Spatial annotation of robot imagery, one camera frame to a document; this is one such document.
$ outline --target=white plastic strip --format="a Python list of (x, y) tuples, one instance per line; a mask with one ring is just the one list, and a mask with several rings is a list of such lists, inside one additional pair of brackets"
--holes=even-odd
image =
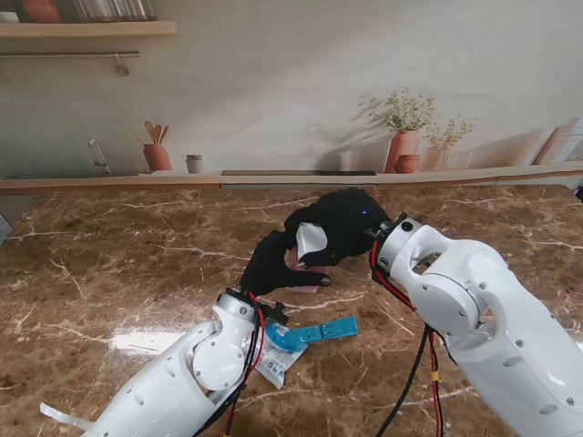
[(78, 417), (73, 417), (69, 414), (64, 414), (59, 410), (55, 410), (53, 407), (49, 407), (44, 402), (40, 403), (40, 412), (42, 412), (45, 416), (50, 417), (51, 419), (55, 419), (57, 422), (76, 426), (83, 431), (87, 431), (93, 426), (93, 422), (86, 421), (85, 419), (80, 419)]

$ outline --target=blue plastic item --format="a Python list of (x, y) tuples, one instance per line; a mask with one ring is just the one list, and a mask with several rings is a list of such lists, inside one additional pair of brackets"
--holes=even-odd
[(277, 323), (269, 325), (267, 327), (267, 336), (287, 352), (303, 351), (307, 344), (315, 343), (316, 341), (340, 339), (341, 337), (358, 334), (358, 325), (354, 316), (329, 321), (322, 325), (288, 330), (284, 333), (281, 333), (278, 327)]

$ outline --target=black glove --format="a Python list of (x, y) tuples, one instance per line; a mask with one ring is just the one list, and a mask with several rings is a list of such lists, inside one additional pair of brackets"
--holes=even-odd
[(285, 232), (274, 230), (255, 248), (251, 261), (240, 279), (241, 288), (263, 295), (280, 287), (330, 285), (331, 278), (323, 273), (296, 271), (285, 264), (285, 251), (293, 242)]
[(388, 219), (384, 209), (365, 191), (348, 188), (326, 194), (309, 207), (297, 209), (285, 220), (285, 230), (295, 244), (300, 224), (320, 225), (328, 245), (304, 255), (300, 261), (308, 267), (335, 266), (346, 257), (368, 251), (373, 239), (365, 231), (376, 231)]

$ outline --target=cable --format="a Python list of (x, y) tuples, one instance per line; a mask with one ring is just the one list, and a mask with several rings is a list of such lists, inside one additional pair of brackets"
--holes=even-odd
[(454, 357), (452, 357), (452, 354), (449, 353), (449, 348), (447, 347), (447, 341), (445, 341), (444, 336), (438, 330), (435, 331), (435, 335), (437, 335), (437, 337), (439, 337), (441, 339), (441, 341), (444, 343), (445, 350), (447, 351), (447, 356), (452, 361), (452, 363), (457, 366), (457, 362), (455, 362)]
[(429, 334), (429, 355), (431, 357), (431, 389), (434, 396), (435, 421), (436, 421), (436, 437), (444, 436), (444, 420), (441, 409), (441, 401), (439, 400), (439, 362), (437, 360), (437, 353), (434, 346), (435, 330), (430, 328)]
[(393, 410), (389, 414), (389, 417), (386, 418), (383, 425), (381, 426), (381, 429), (379, 430), (378, 433), (376, 433), (376, 437), (381, 437), (383, 435), (383, 433), (386, 431), (387, 427), (393, 421), (394, 416), (396, 416), (397, 413), (399, 412), (399, 409), (401, 408), (401, 405), (404, 402), (404, 398), (407, 396), (407, 393), (409, 392), (409, 389), (411, 388), (411, 384), (413, 383), (413, 379), (415, 377), (415, 374), (417, 373), (417, 368), (419, 367), (419, 363), (421, 362), (421, 357), (422, 357), (423, 351), (425, 349), (425, 344), (427, 343), (427, 337), (429, 335), (430, 329), (431, 328), (429, 327), (429, 325), (425, 325), (425, 330), (423, 332), (423, 338), (421, 339), (421, 344), (419, 345), (419, 350), (417, 351), (417, 356), (415, 357), (413, 367), (411, 368), (411, 371), (409, 372), (409, 378), (407, 379), (407, 383), (405, 384), (403, 391), (401, 392), (401, 396), (399, 396), (399, 400), (397, 401)]
[[(405, 296), (399, 289), (397, 289), (395, 287), (395, 285), (392, 284), (384, 276), (384, 272), (381, 269), (379, 269), (379, 267), (376, 263), (378, 247), (379, 247), (379, 241), (376, 240), (373, 244), (373, 248), (371, 249), (371, 255), (369, 258), (369, 263), (371, 265), (371, 270), (373, 272), (373, 279), (376, 279), (377, 282), (379, 282), (381, 285), (383, 285), (391, 294), (393, 294), (397, 299), (399, 299), (409, 309), (416, 312), (416, 307), (413, 305), (411, 300), (407, 296)], [(391, 411), (389, 416), (386, 418), (383, 425), (381, 426), (381, 429), (377, 433), (377, 437), (381, 437), (383, 435), (384, 431), (389, 426), (389, 424), (391, 423), (391, 421), (394, 419), (397, 412), (401, 408), (401, 405), (403, 404), (403, 401), (404, 401), (407, 393), (409, 392), (409, 389), (411, 388), (411, 383), (413, 382), (413, 378), (417, 372), (417, 368), (419, 367), (419, 362), (421, 360), (421, 356), (423, 354), (423, 349), (424, 349), (425, 343), (427, 341), (427, 338), (429, 338), (429, 344), (430, 344), (429, 354), (430, 354), (430, 358), (431, 358), (431, 378), (432, 378), (431, 389), (432, 389), (432, 394), (433, 394), (433, 401), (434, 401), (434, 408), (435, 408), (435, 423), (436, 423), (435, 435), (436, 435), (436, 437), (444, 437), (443, 412), (442, 412), (441, 401), (439, 399), (439, 364), (438, 364), (438, 360), (437, 360), (437, 354), (435, 353), (434, 334), (437, 334), (440, 338), (442, 338), (442, 340), (444, 340), (445, 348), (447, 349), (447, 344), (445, 343), (445, 339), (443, 338), (443, 336), (439, 332), (434, 330), (432, 327), (425, 324), (424, 337), (422, 338), (422, 344), (420, 345), (420, 349), (417, 352), (417, 357), (415, 358), (413, 368), (411, 369), (411, 372), (409, 374), (409, 379), (407, 380), (407, 383), (405, 384), (403, 391), (401, 392), (401, 396), (399, 397), (399, 400), (397, 401), (393, 410)], [(449, 355), (449, 358), (451, 359), (451, 361), (453, 361), (454, 364), (457, 365), (457, 363), (455, 363), (454, 358), (449, 353), (449, 349), (447, 349), (447, 354)]]
[(378, 281), (383, 285), (386, 289), (388, 289), (391, 294), (393, 294), (397, 299), (399, 299), (402, 303), (404, 303), (407, 307), (411, 310), (416, 311), (415, 306), (409, 298), (407, 298), (399, 289), (395, 287), (391, 282), (387, 280), (384, 274), (379, 270), (378, 265), (376, 264), (376, 253), (378, 250), (379, 242), (376, 240), (373, 244), (373, 248), (371, 249), (371, 256), (369, 258), (369, 262), (371, 265), (371, 270), (373, 271), (374, 276), (378, 279)]
[[(255, 307), (255, 311), (256, 314), (259, 316), (259, 321), (260, 321), (260, 326), (261, 326), (261, 343), (259, 345), (259, 353), (257, 354), (257, 358), (255, 359), (255, 362), (250, 366), (247, 367), (247, 371), (245, 372), (245, 377), (243, 378), (242, 383), (240, 384), (240, 387), (243, 388), (243, 386), (245, 385), (245, 382), (247, 382), (247, 379), (249, 378), (249, 375), (251, 375), (251, 372), (253, 370), (255, 370), (255, 368), (257, 367), (257, 364), (259, 363), (259, 361), (261, 360), (261, 352), (263, 351), (263, 344), (265, 342), (265, 319), (263, 318), (263, 313), (261, 312), (261, 307), (259, 305), (259, 302), (257, 301), (257, 297), (249, 292), (249, 297), (251, 298), (251, 300), (253, 300), (253, 306)], [(255, 352), (255, 347), (257, 346), (257, 335), (258, 330), (257, 330), (257, 323), (255, 325), (255, 331), (253, 332), (255, 335), (255, 341), (250, 343), (250, 347), (249, 347), (249, 352), (247, 354), (247, 357), (245, 359), (246, 364), (247, 363), (247, 359), (249, 357), (253, 356), (253, 353)], [(233, 425), (233, 418), (235, 416), (235, 406), (237, 404), (237, 401), (239, 400), (239, 396), (240, 396), (240, 391), (238, 392), (235, 400), (233, 401), (233, 404), (230, 408), (230, 413), (229, 413), (229, 417), (227, 418), (227, 423), (225, 425), (225, 432), (223, 433), (223, 437), (229, 437), (230, 436), (230, 430), (232, 428)]]
[(249, 296), (251, 297), (251, 299), (253, 300), (253, 303), (255, 304), (255, 309), (256, 309), (257, 313), (259, 314), (259, 320), (261, 323), (261, 343), (259, 345), (259, 353), (257, 354), (257, 358), (255, 359), (255, 363), (251, 367), (251, 370), (250, 370), (250, 373), (251, 373), (257, 367), (257, 364), (259, 363), (259, 361), (261, 359), (261, 352), (263, 351), (263, 344), (265, 343), (265, 319), (263, 318), (263, 312), (261, 311), (261, 307), (259, 306), (259, 303), (257, 302), (257, 297), (251, 292), (249, 293)]
[(230, 406), (232, 406), (232, 410), (231, 410), (231, 413), (229, 414), (229, 418), (228, 418), (228, 422), (227, 422), (228, 426), (229, 426), (229, 422), (232, 422), (231, 416), (232, 416), (232, 414), (234, 414), (235, 404), (237, 403), (237, 400), (239, 399), (241, 391), (245, 388), (245, 381), (247, 380), (247, 378), (249, 377), (249, 374), (251, 373), (251, 361), (252, 361), (252, 357), (253, 357), (253, 351), (255, 351), (255, 348), (257, 346), (257, 341), (259, 339), (260, 328), (261, 328), (261, 320), (259, 317), (256, 317), (255, 318), (255, 327), (253, 328), (253, 331), (251, 332), (251, 339), (249, 342), (249, 352), (245, 356), (245, 362), (243, 363), (243, 371), (245, 373), (245, 377), (240, 382), (240, 384), (237, 386), (237, 388), (229, 395), (229, 397), (227, 399), (225, 399), (225, 401), (223, 401), (223, 403), (220, 405), (220, 407), (217, 408), (217, 410), (209, 417), (209, 419), (205, 422), (205, 424), (202, 425), (202, 427), (194, 434), (193, 437), (201, 435), (203, 432), (205, 432), (214, 422), (216, 422), (218, 420), (218, 418), (220, 416), (223, 415), (223, 413)]

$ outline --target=potted plant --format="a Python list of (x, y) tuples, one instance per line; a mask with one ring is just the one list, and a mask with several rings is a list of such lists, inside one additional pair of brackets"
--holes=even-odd
[[(384, 166), (385, 173), (396, 171), (395, 164), (401, 155), (415, 156), (419, 146), (419, 130), (433, 120), (434, 99), (433, 96), (424, 97), (423, 93), (412, 96), (409, 88), (404, 88), (401, 92), (394, 91), (388, 98), (371, 100), (371, 116), (395, 132)], [(403, 172), (406, 173), (416, 169), (411, 166), (400, 168), (405, 168)]]
[(433, 123), (429, 127), (429, 147), (423, 155), (421, 169), (437, 170), (445, 167), (452, 147), (474, 130), (474, 120), (449, 120), (443, 128)]

